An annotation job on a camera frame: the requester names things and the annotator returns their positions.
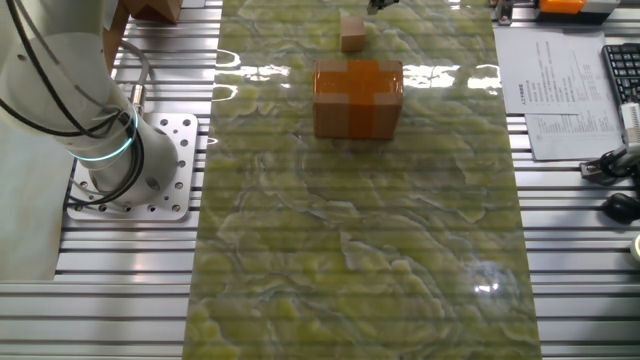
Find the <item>orange device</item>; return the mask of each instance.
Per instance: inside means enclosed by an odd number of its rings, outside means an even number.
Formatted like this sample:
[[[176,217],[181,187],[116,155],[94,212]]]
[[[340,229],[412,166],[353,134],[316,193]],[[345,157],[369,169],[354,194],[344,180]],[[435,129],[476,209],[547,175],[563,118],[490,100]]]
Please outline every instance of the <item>orange device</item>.
[[[555,14],[578,14],[586,0],[540,0],[540,11]]]
[[[402,63],[318,60],[313,129],[318,137],[393,139],[403,102]]]

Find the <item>marble slab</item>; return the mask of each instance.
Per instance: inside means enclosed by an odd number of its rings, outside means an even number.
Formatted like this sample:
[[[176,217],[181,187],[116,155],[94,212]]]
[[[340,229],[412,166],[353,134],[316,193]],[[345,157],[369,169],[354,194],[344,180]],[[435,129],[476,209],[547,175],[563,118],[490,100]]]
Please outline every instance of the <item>marble slab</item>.
[[[225,0],[184,358],[539,359],[486,1]],[[317,59],[404,63],[396,139],[316,139]]]

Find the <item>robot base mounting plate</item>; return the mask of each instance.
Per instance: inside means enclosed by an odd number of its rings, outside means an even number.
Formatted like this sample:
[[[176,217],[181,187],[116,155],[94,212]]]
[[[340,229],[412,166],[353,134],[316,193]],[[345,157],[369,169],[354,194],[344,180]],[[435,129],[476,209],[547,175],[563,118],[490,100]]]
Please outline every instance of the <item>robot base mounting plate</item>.
[[[176,147],[177,170],[170,185],[148,203],[138,206],[123,207],[112,203],[82,207],[70,205],[67,207],[70,218],[87,222],[179,222],[187,218],[198,139],[198,119],[191,114],[163,113],[145,114],[144,118],[147,123],[165,132]],[[76,162],[73,179],[87,190],[96,191],[89,171],[80,162]],[[90,193],[77,186],[71,187],[71,195],[85,201],[93,200]]]

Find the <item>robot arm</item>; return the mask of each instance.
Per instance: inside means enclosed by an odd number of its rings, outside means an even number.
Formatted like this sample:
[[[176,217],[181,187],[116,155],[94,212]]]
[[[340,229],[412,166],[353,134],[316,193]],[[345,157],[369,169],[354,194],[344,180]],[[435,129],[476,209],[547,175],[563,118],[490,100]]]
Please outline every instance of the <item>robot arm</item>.
[[[375,15],[378,10],[382,10],[387,6],[399,3],[400,0],[369,0],[369,6],[367,7],[367,13],[369,15]]]
[[[102,198],[135,206],[166,188],[176,148],[107,72],[102,0],[0,0],[0,121],[53,136]]]

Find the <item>black keyboard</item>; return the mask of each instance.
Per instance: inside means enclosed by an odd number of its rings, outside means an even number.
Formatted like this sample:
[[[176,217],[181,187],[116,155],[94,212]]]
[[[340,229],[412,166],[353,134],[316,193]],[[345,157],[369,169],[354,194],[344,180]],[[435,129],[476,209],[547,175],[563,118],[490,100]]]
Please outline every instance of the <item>black keyboard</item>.
[[[602,56],[618,106],[640,98],[640,44],[607,45]]]

